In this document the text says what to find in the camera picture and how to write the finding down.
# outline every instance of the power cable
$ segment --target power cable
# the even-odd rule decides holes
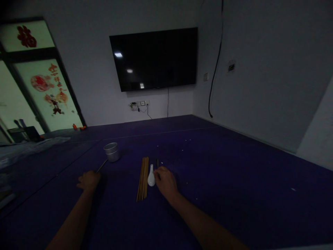
[[[169,117],[169,87],[168,87],[168,108],[167,108],[167,113],[168,113],[167,117]]]
[[[147,115],[150,117],[150,115],[148,114],[148,112],[149,112],[149,109],[148,109],[148,104],[147,104]]]
[[[221,16],[223,17],[223,0],[222,0],[222,7],[221,7]],[[222,34],[221,34],[221,40],[220,40],[220,46],[219,46],[219,53],[217,55],[217,60],[216,60],[216,65],[215,65],[215,70],[214,70],[214,74],[213,74],[213,78],[212,78],[212,84],[211,84],[211,90],[209,92],[209,100],[208,100],[208,112],[211,118],[213,118],[213,115],[211,114],[211,95],[212,95],[212,89],[213,89],[213,82],[214,82],[214,77],[215,77],[215,73],[216,73],[216,68],[219,62],[219,58],[220,58],[220,53],[221,53],[221,45],[222,45],[222,38],[223,38],[223,19],[222,19]]]

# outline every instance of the metal rod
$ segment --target metal rod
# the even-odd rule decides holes
[[[104,164],[107,162],[107,160],[108,159],[105,160],[105,162],[100,166],[100,168],[96,171],[96,173],[98,173],[101,170],[101,168],[104,166]]]

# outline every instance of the wall socket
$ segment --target wall socket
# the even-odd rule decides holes
[[[140,106],[146,106],[147,104],[150,105],[149,101],[137,101],[135,102],[138,107]]]
[[[131,107],[131,110],[138,110],[139,107],[141,106],[146,106],[146,105],[150,105],[150,101],[137,101],[137,102],[131,102],[129,104],[129,106]]]
[[[208,72],[204,74],[204,82],[208,81]]]

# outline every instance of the door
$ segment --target door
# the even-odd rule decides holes
[[[39,134],[44,131],[3,61],[0,61],[0,118],[7,129],[17,128],[14,120],[23,119],[25,125],[34,126]]]
[[[50,131],[83,126],[56,59],[21,62],[14,67]]]

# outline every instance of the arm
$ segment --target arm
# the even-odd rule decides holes
[[[179,213],[203,249],[247,250],[236,237],[202,212],[177,190],[173,174],[165,167],[154,171],[156,184],[169,204]]]
[[[80,249],[95,189],[100,178],[101,174],[93,171],[83,173],[79,177],[80,183],[77,184],[77,187],[83,189],[83,193],[46,250]]]

